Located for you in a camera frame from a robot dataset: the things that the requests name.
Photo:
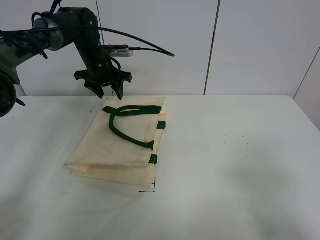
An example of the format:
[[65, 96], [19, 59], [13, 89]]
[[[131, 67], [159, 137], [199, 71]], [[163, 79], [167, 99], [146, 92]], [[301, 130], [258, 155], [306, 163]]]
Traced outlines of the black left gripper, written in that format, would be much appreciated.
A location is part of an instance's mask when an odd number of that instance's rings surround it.
[[132, 74], [117, 69], [110, 58], [102, 55], [81, 55], [85, 70], [76, 71], [76, 80], [85, 80], [84, 87], [92, 91], [98, 98], [104, 97], [102, 87], [111, 86], [119, 100], [124, 96], [124, 82], [132, 81]]

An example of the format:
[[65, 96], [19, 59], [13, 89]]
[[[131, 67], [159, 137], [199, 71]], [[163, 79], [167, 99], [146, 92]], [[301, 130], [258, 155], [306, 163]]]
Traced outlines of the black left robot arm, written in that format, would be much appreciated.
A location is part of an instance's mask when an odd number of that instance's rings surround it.
[[118, 99], [124, 96], [124, 82], [132, 75], [121, 70], [120, 63], [111, 57], [114, 45], [100, 41], [98, 19], [88, 8], [66, 7], [33, 13], [32, 29], [1, 31], [0, 33], [0, 115], [7, 115], [15, 104], [24, 106], [18, 99], [16, 86], [20, 84], [17, 67], [45, 50], [59, 51], [74, 44], [86, 69], [76, 71], [76, 80], [84, 80], [85, 88], [96, 96], [104, 96], [103, 88], [110, 86]]

